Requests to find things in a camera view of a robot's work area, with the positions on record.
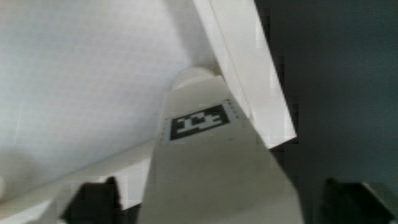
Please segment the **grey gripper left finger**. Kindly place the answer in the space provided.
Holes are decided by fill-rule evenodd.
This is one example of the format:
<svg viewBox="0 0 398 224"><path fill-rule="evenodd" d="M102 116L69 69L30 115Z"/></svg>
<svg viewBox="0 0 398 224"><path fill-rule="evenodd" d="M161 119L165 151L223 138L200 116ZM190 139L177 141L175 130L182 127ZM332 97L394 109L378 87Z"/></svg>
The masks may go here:
<svg viewBox="0 0 398 224"><path fill-rule="evenodd" d="M136 224L138 212L138 205L122 208L117 179L108 177L78 188L60 220L65 224Z"/></svg>

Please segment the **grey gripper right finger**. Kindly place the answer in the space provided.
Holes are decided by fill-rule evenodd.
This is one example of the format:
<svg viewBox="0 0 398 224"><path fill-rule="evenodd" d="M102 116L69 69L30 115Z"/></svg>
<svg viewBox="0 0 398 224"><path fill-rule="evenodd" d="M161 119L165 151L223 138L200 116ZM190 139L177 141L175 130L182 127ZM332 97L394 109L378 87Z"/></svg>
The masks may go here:
<svg viewBox="0 0 398 224"><path fill-rule="evenodd" d="M319 224L398 224L398 196L381 183L326 179Z"/></svg>

